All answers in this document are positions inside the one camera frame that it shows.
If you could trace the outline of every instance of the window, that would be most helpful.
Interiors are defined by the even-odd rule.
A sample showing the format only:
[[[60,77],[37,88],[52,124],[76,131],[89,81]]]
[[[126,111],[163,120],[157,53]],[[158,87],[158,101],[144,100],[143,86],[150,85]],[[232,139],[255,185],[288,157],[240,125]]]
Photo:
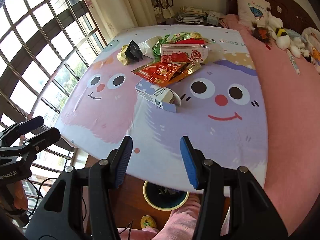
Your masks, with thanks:
[[[5,0],[0,22],[0,131],[41,115],[44,125],[27,133],[27,140],[55,124],[106,42],[83,0]],[[36,205],[35,188],[45,179],[57,178],[69,165],[84,167],[86,153],[73,151],[61,138],[37,154],[29,178],[34,186],[23,181],[29,211]],[[53,183],[44,183],[43,196]]]

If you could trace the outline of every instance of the table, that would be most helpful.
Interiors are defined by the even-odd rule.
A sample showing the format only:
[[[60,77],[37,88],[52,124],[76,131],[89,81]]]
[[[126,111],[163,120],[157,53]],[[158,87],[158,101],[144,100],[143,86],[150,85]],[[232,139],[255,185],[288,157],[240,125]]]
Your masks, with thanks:
[[[177,113],[171,113],[139,97],[134,89],[140,77],[131,70],[151,59],[123,66],[116,55],[131,40],[179,32],[200,32],[210,40],[210,49],[222,51],[225,59],[205,64],[171,85],[183,98]],[[127,173],[162,186],[195,192],[180,155],[184,135],[206,158],[233,169],[245,165],[264,184],[265,107],[254,64],[238,31],[198,25],[122,31],[80,79],[55,127],[69,143],[98,159],[106,158],[130,135],[134,150]]]

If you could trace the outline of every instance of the curtain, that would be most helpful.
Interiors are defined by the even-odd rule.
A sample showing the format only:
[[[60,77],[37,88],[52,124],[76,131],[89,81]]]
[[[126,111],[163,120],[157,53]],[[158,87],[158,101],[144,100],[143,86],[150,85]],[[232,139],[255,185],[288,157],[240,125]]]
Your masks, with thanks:
[[[85,3],[107,42],[123,29],[156,25],[151,0],[85,0]]]

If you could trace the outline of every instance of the cartoon mouth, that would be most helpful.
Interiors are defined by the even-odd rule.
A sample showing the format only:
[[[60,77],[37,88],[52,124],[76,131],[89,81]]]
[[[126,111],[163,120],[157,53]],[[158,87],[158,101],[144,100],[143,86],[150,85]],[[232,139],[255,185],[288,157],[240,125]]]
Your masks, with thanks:
[[[92,99],[101,99],[101,98],[95,98],[92,96],[92,93],[90,95],[88,95],[89,97],[91,97]]]
[[[236,118],[242,120],[242,117],[239,116],[236,112],[235,112],[235,115],[232,116],[232,117],[220,118],[220,117],[215,117],[215,116],[212,116],[212,115],[208,115],[208,117],[211,118],[211,119],[217,120],[217,121],[230,121],[230,120],[233,120],[233,119],[236,119]]]

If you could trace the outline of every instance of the yellow shoe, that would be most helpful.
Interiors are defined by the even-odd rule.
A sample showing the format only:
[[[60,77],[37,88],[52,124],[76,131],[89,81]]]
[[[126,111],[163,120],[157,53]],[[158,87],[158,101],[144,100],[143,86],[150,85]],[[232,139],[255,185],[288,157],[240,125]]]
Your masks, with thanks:
[[[143,216],[140,221],[141,228],[157,228],[157,224],[153,217]]]

